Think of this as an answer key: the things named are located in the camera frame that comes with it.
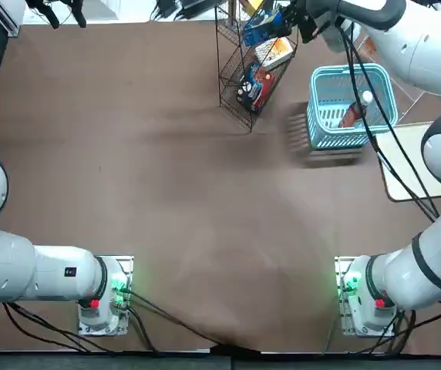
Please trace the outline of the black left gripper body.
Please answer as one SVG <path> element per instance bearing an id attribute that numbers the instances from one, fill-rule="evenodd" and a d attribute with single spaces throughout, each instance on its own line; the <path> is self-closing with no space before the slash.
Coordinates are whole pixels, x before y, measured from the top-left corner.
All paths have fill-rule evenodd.
<path id="1" fill-rule="evenodd" d="M 83 0 L 26 0 L 25 2 L 30 8 L 51 6 L 53 3 L 62 3 L 70 8 L 82 8 L 83 5 Z"/>

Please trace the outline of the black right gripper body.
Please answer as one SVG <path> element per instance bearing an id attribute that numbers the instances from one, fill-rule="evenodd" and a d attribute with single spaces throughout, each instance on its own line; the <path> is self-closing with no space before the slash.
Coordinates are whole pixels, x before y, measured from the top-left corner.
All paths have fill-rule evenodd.
<path id="1" fill-rule="evenodd" d="M 306 10 L 306 1 L 293 1 L 295 6 L 295 21 L 298 26 L 298 31 L 301 35 L 302 42 L 311 42 L 321 35 L 329 26 L 330 22 L 326 21 L 322 25 L 317 25 L 315 20 L 309 15 Z"/>

